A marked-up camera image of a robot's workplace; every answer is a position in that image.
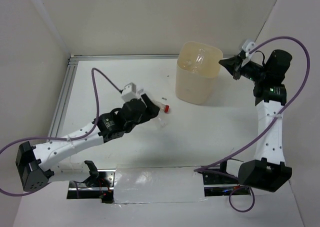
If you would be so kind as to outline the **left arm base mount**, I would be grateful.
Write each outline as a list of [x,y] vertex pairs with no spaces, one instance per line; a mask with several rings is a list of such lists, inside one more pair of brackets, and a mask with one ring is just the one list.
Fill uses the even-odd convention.
[[114,202],[115,169],[97,169],[92,161],[84,162],[89,176],[82,181],[70,181],[67,200],[100,200],[104,204]]

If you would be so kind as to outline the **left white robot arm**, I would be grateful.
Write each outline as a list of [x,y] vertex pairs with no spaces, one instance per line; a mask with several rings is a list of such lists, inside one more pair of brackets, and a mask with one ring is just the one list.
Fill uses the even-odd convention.
[[121,138],[133,128],[158,116],[160,108],[146,94],[134,98],[101,114],[83,128],[73,132],[66,141],[49,141],[31,145],[22,143],[17,152],[16,167],[25,192],[41,189],[48,183],[75,181],[93,187],[99,183],[100,174],[93,161],[67,163],[65,159],[88,148],[100,146]]

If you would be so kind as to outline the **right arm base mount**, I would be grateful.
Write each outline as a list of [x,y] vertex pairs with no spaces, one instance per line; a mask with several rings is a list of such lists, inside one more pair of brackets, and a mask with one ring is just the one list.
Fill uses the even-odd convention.
[[217,173],[198,172],[199,174],[202,174],[205,197],[229,196],[233,190],[240,187],[235,178],[227,176],[235,176],[235,174],[228,172],[227,167],[228,162],[224,161],[220,163],[219,166],[215,166],[211,169]]

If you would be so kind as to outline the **red-capped labelled bottle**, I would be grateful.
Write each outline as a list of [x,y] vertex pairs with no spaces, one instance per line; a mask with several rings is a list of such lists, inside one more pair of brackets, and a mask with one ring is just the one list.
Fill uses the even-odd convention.
[[153,102],[157,107],[159,107],[159,111],[160,111],[161,113],[165,113],[165,114],[168,114],[168,113],[169,113],[169,111],[170,111],[170,106],[169,106],[169,105],[163,104],[163,103],[161,103],[161,102],[159,102],[159,101],[156,101],[156,100],[152,100],[152,102]]

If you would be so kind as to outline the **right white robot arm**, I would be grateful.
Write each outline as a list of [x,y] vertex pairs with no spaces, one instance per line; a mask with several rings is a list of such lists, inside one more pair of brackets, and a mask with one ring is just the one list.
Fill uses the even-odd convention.
[[254,83],[253,96],[258,114],[258,139],[251,161],[241,164],[238,181],[241,185],[276,192],[292,176],[283,153],[283,114],[287,90],[283,84],[292,55],[274,50],[266,63],[245,62],[244,53],[219,61],[235,80],[245,77]]

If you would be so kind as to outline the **clear plastic bottle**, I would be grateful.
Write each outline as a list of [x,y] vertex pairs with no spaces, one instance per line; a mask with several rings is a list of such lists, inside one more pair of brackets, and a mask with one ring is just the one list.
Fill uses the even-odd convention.
[[208,52],[204,49],[200,49],[195,56],[188,57],[183,62],[183,67],[185,70],[198,74],[203,68],[203,63],[208,55]]

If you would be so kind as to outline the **beige plastic bin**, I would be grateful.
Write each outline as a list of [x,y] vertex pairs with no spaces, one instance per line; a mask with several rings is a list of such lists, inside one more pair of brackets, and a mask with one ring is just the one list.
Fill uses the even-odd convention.
[[[199,73],[185,70],[183,62],[190,56],[195,56],[200,49],[208,52]],[[215,78],[221,69],[219,61],[223,59],[223,52],[214,46],[195,41],[186,42],[177,59],[175,94],[182,101],[201,105],[213,92]]]

